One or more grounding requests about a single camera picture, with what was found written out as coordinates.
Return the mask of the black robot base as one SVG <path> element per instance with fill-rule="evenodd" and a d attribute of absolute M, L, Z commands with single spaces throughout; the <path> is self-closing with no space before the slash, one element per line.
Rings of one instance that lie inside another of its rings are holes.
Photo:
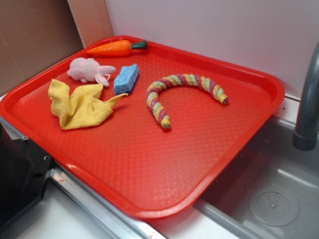
<path fill-rule="evenodd" d="M 44 196 L 52 157 L 31 139 L 12 139 L 0 127 L 0 229 Z"/>

